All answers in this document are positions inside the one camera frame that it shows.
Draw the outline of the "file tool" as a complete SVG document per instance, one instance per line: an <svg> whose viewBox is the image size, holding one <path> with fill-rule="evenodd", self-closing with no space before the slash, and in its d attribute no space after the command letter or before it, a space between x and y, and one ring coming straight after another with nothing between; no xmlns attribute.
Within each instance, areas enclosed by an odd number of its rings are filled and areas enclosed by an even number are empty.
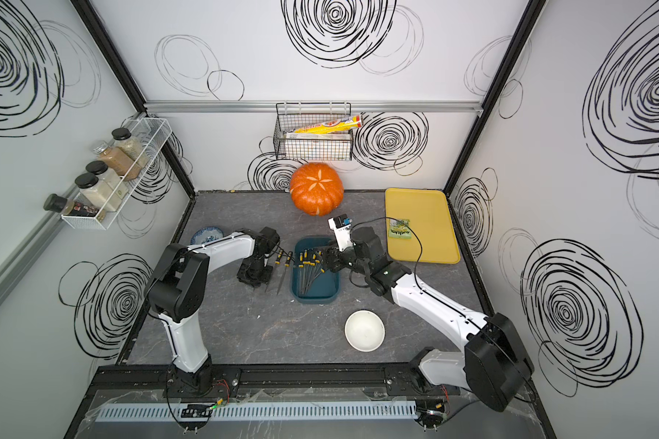
<svg viewBox="0 0 659 439"><path fill-rule="evenodd" d="M276 294L277 294L278 296L280 295L281 289L282 289L282 287L284 286L285 279L286 279L286 277L287 277L288 269L289 269L289 267L291 267L291 265L292 265L292 263L293 263L293 260L294 260L294 258L293 258L293 252L287 252L287 253L286 253L286 259L285 259L285 263L284 263L283 272L282 272L282 274L281 274L281 278L280 278L280 281L279 281L279 283L278 283L278 287L276 288Z"/></svg>
<svg viewBox="0 0 659 439"><path fill-rule="evenodd" d="M276 259L274 260L274 265L273 265L273 268L272 268L271 276L269 277L267 287L265 288L265 292L268 291L268 289L271 285L272 278L273 278L273 275L274 275L274 271L276 270L276 268L280 267L280 265L281 265L284 253L285 252L282 249L278 249L278 252L276 253Z"/></svg>

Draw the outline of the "teal storage box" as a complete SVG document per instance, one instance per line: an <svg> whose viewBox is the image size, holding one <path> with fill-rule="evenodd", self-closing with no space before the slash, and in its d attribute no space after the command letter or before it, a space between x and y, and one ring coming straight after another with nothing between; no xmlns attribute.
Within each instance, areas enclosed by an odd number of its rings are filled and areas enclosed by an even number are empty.
<svg viewBox="0 0 659 439"><path fill-rule="evenodd" d="M300 239L294 248L291 294L300 304L327 305L340 290L340 276L322 265L324 249L333 243L330 236Z"/></svg>

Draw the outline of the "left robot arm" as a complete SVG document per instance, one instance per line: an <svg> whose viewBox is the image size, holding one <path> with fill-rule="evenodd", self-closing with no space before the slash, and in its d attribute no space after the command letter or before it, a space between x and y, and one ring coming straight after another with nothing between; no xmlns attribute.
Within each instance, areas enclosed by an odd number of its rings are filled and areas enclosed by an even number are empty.
<svg viewBox="0 0 659 439"><path fill-rule="evenodd" d="M199 320L208 274L240 262L239 282L251 287L268 284L273 273L268 259L279 243L276 230L265 227L261 232L243 229L212 243L173 243L164 250L149 283L148 303L170 343L175 390L203 395L213 387L212 359Z"/></svg>

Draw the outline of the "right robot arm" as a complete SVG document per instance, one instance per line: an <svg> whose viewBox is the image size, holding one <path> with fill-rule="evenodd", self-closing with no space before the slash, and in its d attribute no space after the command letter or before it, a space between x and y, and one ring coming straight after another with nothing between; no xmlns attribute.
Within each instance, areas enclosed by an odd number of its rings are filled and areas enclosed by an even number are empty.
<svg viewBox="0 0 659 439"><path fill-rule="evenodd" d="M371 227L354 227L340 216L329 220L329 228L336 241L322 252L326 269L360 274L372 293L419 316L457 347L432 349L417 362L429 384L468 390L496 412L529 384L535 367L507 316L486 316L441 294L391 259Z"/></svg>

